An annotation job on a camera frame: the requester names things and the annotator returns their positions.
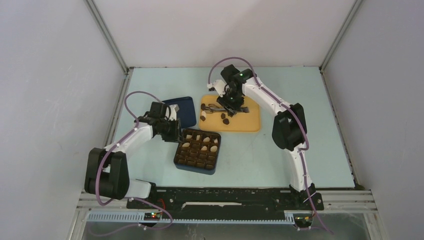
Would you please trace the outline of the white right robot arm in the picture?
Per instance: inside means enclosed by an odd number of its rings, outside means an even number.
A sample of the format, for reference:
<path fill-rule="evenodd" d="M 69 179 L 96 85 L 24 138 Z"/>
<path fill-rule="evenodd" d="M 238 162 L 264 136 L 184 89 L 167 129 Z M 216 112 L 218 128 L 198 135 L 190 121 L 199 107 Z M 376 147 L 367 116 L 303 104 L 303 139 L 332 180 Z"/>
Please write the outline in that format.
<path fill-rule="evenodd" d="M 291 194 L 291 204 L 304 209 L 311 202 L 306 191 L 312 184 L 305 161 L 305 151 L 309 148 L 304 108 L 301 104 L 290 104 L 265 86 L 251 69 L 238 70 L 228 65 L 220 72 L 221 79 L 211 87 L 218 93 L 217 103 L 228 116 L 242 112 L 245 97 L 250 98 L 273 117 L 271 137 L 277 147 L 290 154 L 291 177 L 289 186 L 295 190 Z"/>

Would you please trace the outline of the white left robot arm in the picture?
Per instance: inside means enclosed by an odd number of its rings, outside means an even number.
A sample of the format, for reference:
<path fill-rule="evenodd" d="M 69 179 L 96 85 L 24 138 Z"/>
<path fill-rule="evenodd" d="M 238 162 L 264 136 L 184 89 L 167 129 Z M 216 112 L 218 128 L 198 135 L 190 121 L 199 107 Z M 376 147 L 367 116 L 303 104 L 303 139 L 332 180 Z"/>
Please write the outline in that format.
<path fill-rule="evenodd" d="M 132 129 L 120 140 L 93 148 L 88 155 L 85 192 L 114 200 L 138 198 L 145 208 L 156 206 L 158 194 L 152 191 L 154 183 L 130 178 L 128 161 L 155 136 L 169 143 L 182 140 L 178 111 L 177 104 L 152 102 L 150 109 L 135 118 Z"/>

